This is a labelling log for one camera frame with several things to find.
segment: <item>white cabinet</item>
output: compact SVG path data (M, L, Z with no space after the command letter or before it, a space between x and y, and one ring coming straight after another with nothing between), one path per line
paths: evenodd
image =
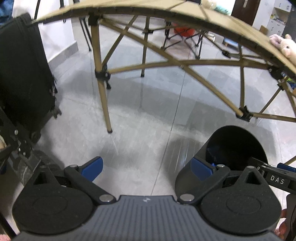
M291 12L292 4L288 0L275 0L274 7Z
M279 36L281 36L283 34L285 26L273 19L270 19L267 25L267 29L269 36L273 34L278 34Z

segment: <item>brown door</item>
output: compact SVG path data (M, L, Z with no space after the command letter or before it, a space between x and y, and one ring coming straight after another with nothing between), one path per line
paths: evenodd
M252 26L259 3L260 0L236 0L231 15Z

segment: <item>tile floor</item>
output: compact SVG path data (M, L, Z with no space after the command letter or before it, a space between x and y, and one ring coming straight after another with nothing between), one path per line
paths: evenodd
M108 134L94 76L93 55L88 52L77 20L73 21L73 31L79 52L53 70L63 115L47 123L38 146L64 166L81 165L102 156L104 170L94 183L116 197L174 195L177 173L211 134L225 125L241 126L255 135L270 164L286 162L296 155L293 123L239 120L217 97L178 67L148 69L144 78L140 78L140 70L112 75L112 90L107 96L113 133ZM103 56L117 36L100 27ZM149 36L158 46L163 39L163 32ZM108 68L140 63L142 48L123 38ZM193 58L182 44L168 52L179 59ZM204 41L201 57L223 58L208 41ZM147 62L162 59L148 50ZM193 69L239 105L239 68L197 66ZM276 82L263 70L246 69L245 76L246 104L258 112L276 91ZM280 93L267 112L292 116L284 93ZM272 189L285 207L286 193Z

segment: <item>black bag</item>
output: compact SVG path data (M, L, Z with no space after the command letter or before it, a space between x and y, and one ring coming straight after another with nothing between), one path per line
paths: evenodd
M26 13L0 26L0 101L15 125L33 133L56 110L57 90L39 28L30 22Z

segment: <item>silver screw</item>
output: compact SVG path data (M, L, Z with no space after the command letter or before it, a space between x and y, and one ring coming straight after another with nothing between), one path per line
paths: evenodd
M192 194L186 193L186 194L182 194L180 196L180 199L184 202L191 202L194 200L194 196Z
M114 199L114 197L110 194L103 194L99 197L99 199L101 202L111 202Z

